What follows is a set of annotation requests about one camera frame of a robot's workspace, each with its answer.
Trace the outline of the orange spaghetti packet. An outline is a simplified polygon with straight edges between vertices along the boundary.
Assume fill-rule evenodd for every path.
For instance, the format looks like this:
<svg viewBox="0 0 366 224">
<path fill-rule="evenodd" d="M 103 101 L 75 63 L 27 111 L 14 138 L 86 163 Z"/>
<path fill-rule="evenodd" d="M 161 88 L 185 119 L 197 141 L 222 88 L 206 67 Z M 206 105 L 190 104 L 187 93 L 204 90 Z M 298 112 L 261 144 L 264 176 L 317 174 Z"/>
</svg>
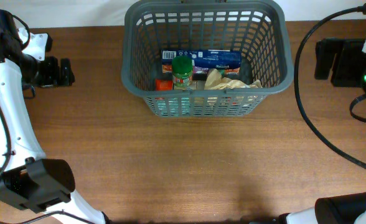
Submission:
<svg viewBox="0 0 366 224">
<path fill-rule="evenodd" d="M 187 89 L 174 89 L 172 80 L 160 80 L 156 79 L 156 91 L 169 91 L 169 90 L 205 90 L 205 81 L 193 80 L 191 85 Z M 195 97 L 194 103 L 201 105 L 204 103 L 202 97 Z"/>
</svg>

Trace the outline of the pale green wipes packet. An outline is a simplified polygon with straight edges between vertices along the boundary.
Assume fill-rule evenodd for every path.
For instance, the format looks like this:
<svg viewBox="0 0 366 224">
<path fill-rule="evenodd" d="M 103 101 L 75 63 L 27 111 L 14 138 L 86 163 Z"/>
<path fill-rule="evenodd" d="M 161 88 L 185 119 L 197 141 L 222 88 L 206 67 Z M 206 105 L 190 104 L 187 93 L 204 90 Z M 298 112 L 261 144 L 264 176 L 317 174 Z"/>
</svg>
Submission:
<svg viewBox="0 0 366 224">
<path fill-rule="evenodd" d="M 156 98 L 156 105 L 161 116 L 190 115 L 189 98 Z"/>
</svg>

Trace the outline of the blue tissue box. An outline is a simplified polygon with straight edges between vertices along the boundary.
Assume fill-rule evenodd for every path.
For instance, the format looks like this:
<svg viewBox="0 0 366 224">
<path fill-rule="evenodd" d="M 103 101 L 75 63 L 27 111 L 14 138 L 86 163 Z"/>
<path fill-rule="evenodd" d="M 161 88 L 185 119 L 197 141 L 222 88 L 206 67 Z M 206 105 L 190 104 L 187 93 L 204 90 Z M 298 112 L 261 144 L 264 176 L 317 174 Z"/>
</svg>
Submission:
<svg viewBox="0 0 366 224">
<path fill-rule="evenodd" d="M 211 68 L 236 70 L 240 68 L 242 56 L 239 51 L 230 50 L 163 50 L 161 64 L 163 73 L 172 72 L 172 60 L 177 56 L 187 56 L 192 60 L 193 73 L 207 73 Z"/>
</svg>

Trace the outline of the green lid jar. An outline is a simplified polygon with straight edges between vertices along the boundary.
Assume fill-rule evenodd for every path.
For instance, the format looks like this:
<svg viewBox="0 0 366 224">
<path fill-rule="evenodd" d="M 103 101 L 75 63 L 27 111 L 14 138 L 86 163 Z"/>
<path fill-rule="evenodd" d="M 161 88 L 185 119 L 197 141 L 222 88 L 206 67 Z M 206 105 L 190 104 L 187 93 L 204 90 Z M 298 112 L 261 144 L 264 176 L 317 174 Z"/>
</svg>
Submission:
<svg viewBox="0 0 366 224">
<path fill-rule="evenodd" d="M 192 83 L 192 60 L 184 55 L 172 60 L 172 82 L 174 89 L 187 89 Z"/>
</svg>

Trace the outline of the beige paper pouch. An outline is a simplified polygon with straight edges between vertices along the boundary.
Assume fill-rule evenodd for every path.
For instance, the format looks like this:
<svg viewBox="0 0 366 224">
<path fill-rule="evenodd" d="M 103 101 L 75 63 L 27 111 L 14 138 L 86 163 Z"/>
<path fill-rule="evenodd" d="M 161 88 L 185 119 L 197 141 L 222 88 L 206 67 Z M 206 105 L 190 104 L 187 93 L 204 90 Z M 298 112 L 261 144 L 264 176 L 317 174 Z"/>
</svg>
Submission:
<svg viewBox="0 0 366 224">
<path fill-rule="evenodd" d="M 233 80 L 231 78 L 222 77 L 222 74 L 215 68 L 208 72 L 207 79 L 205 81 L 204 90 L 226 90 L 234 88 L 262 88 L 260 80 L 256 80 L 250 85 L 240 81 Z M 221 98 L 219 101 L 220 105 L 228 105 L 230 102 L 230 97 Z M 217 97 L 210 97 L 207 100 L 210 106 L 214 106 L 217 103 Z"/>
</svg>

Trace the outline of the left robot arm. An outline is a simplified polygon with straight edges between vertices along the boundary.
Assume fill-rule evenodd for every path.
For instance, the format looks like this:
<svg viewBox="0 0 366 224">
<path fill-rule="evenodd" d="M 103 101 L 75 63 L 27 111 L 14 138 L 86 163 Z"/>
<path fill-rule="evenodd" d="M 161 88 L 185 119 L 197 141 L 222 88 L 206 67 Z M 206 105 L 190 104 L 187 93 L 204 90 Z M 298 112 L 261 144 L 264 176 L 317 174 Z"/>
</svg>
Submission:
<svg viewBox="0 0 366 224">
<path fill-rule="evenodd" d="M 0 201 L 62 223 L 108 223 L 78 193 L 69 164 L 42 150 L 26 108 L 26 90 L 70 86 L 69 59 L 48 56 L 50 35 L 33 34 L 0 9 Z"/>
</svg>

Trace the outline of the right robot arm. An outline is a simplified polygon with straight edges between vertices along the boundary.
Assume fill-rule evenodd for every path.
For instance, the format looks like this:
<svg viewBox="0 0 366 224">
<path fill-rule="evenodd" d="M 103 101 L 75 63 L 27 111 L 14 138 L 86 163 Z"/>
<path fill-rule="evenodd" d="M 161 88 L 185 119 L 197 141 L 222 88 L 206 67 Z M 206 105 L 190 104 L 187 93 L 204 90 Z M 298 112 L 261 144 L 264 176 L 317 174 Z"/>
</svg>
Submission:
<svg viewBox="0 0 366 224">
<path fill-rule="evenodd" d="M 363 39 L 326 38 L 316 44 L 317 80 L 331 79 L 335 87 L 361 87 L 349 109 L 366 100 L 366 53 Z M 279 217 L 281 223 L 366 223 L 366 192 L 316 200 L 311 208 Z"/>
</svg>

